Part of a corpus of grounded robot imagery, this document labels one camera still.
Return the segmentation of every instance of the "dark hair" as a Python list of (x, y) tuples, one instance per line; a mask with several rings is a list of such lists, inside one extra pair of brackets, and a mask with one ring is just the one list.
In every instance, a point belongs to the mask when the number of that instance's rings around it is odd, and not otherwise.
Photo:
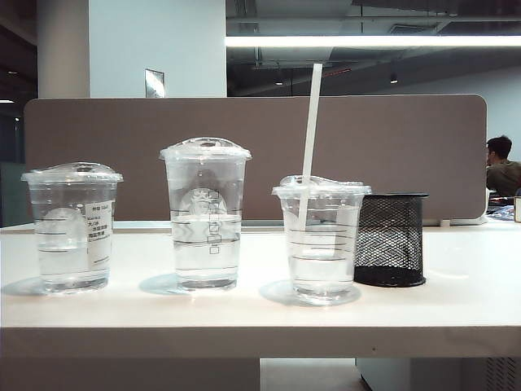
[(505, 135), (491, 138), (487, 141), (487, 144), (488, 152), (496, 152), (500, 159), (506, 159), (512, 148), (512, 142)]

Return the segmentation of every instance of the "man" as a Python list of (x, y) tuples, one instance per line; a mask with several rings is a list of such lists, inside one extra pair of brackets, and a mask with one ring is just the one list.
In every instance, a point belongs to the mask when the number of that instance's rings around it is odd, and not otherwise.
[(512, 197), (520, 187), (521, 163), (508, 160), (512, 142), (506, 136), (487, 141), (487, 187), (501, 197)]

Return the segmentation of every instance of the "white straw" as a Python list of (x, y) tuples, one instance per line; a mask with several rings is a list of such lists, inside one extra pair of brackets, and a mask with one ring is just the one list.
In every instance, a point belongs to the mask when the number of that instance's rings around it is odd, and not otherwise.
[(300, 196), (299, 229), (305, 231), (306, 216), (308, 214), (309, 182), (311, 164), (313, 163), (313, 147), (315, 144), (315, 129), (317, 128), (318, 99), (320, 98), (320, 83), (322, 82), (322, 64), (313, 65), (311, 79), (311, 95), (309, 96), (308, 129), (306, 130), (306, 144), (304, 148), (304, 165), (302, 167), (302, 184), (304, 191)]

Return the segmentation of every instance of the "table surface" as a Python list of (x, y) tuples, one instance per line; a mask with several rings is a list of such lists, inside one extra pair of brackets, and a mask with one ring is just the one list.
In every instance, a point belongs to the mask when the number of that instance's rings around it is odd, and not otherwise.
[(31, 227), (2, 230), (2, 354), (521, 356), (521, 224), (424, 228), (424, 285), (355, 283), (350, 302), (329, 307), (291, 293), (282, 232), (243, 233), (237, 287), (190, 295), (169, 291), (173, 249), (164, 223), (120, 227), (109, 284), (62, 296), (40, 291)]

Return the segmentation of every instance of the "ceiling duct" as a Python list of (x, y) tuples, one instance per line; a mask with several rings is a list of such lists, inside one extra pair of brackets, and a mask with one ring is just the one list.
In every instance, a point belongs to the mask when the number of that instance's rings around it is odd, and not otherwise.
[(437, 25), (434, 26), (415, 26), (411, 24), (394, 24), (390, 29), (389, 33), (393, 35), (414, 35), (421, 33), (429, 33), (435, 30)]
[(425, 11), (430, 14), (455, 15), (462, 0), (353, 0), (354, 6), (391, 8), (402, 11)]

